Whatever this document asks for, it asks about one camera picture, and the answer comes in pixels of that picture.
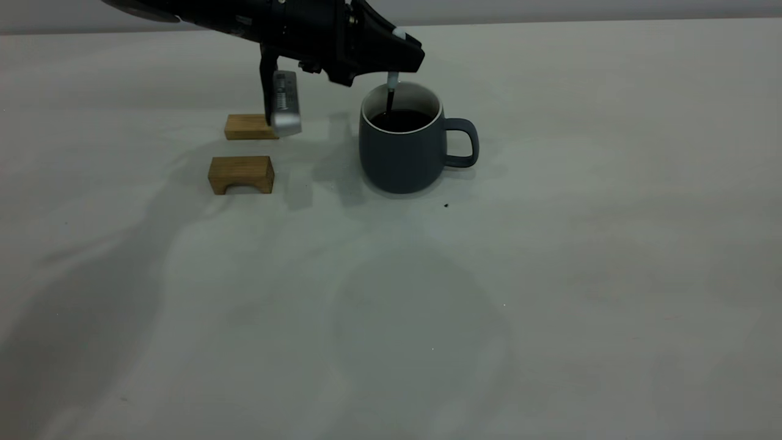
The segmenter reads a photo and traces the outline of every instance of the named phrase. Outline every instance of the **coffee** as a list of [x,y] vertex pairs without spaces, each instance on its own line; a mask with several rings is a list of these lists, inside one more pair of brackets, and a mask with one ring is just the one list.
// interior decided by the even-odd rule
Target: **coffee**
[[407,133],[424,128],[432,122],[432,117],[415,110],[391,110],[373,117],[370,122],[387,132]]

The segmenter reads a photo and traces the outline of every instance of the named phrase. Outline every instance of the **white tablecloth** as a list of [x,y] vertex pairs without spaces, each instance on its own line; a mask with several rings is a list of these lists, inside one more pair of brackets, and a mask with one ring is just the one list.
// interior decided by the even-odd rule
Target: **white tablecloth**
[[[0,437],[782,436],[782,20],[409,33],[482,140],[409,197],[357,163],[383,74],[228,142],[253,44],[0,37]],[[242,155],[274,194],[212,194]]]

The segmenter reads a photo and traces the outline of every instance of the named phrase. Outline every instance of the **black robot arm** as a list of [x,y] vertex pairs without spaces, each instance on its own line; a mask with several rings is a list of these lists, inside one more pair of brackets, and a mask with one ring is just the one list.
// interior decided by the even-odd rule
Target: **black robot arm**
[[148,20],[180,20],[261,44],[261,83],[267,121],[276,111],[277,58],[351,86],[357,75],[416,72],[421,42],[393,35],[394,26],[366,0],[103,0]]

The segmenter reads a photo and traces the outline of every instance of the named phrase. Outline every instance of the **arch-shaped wooden block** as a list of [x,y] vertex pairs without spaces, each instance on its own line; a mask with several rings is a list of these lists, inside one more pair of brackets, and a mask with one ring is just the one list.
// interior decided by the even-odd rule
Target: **arch-shaped wooden block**
[[264,194],[274,188],[274,169],[269,156],[215,157],[209,168],[209,183],[217,195],[229,186],[255,186]]

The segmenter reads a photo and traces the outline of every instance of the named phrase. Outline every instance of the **gray mug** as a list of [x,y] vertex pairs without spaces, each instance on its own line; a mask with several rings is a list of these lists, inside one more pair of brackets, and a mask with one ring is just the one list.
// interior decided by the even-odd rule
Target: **gray mug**
[[[431,90],[411,82],[396,87],[394,110],[414,110],[432,118],[412,132],[388,132],[372,124],[386,111],[388,88],[380,85],[361,104],[359,152],[361,166],[372,183],[389,193],[415,193],[430,185],[445,167],[470,168],[478,161],[478,131],[466,119],[446,119],[443,103]],[[472,155],[448,156],[446,132],[465,132],[472,142]]]

